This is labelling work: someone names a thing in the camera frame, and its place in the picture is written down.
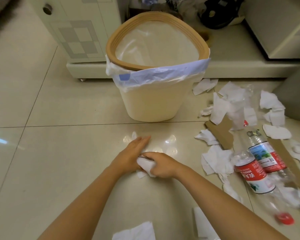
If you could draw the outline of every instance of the tile floor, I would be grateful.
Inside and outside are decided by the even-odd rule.
[[[236,81],[268,91],[281,82]],[[193,138],[209,119],[197,115],[214,91],[189,92],[169,121],[134,121],[111,80],[72,78],[61,50],[26,1],[13,1],[0,16],[0,240],[36,239],[127,145],[133,131],[151,134],[149,150],[170,153],[221,188],[219,178],[206,176],[200,165],[208,146]],[[300,122],[286,122],[300,139]],[[300,239],[300,210],[291,210],[294,226],[279,226],[241,177],[232,174],[230,180],[245,206],[288,238]],[[195,206],[175,181],[129,175],[113,190],[93,239],[111,239],[144,221],[153,222],[158,240],[196,239]]]

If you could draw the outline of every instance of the white appliance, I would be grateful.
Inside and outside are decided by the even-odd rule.
[[[129,0],[28,0],[70,63],[106,61]]]
[[[246,0],[246,21],[269,59],[300,59],[300,0]]]

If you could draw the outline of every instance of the red bottle cap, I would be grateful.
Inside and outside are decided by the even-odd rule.
[[[281,213],[276,215],[276,218],[284,225],[292,225],[294,223],[294,219],[289,213]]]

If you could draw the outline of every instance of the person's left hand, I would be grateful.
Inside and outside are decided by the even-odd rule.
[[[132,173],[138,169],[141,170],[141,167],[137,164],[137,158],[150,141],[150,138],[151,136],[138,137],[130,142],[128,146],[116,156],[110,166],[118,170],[121,175]]]

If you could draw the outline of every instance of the trash can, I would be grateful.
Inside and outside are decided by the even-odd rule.
[[[203,38],[163,12],[141,13],[123,23],[106,46],[106,73],[119,88],[129,116],[158,122],[173,118],[209,63]]]

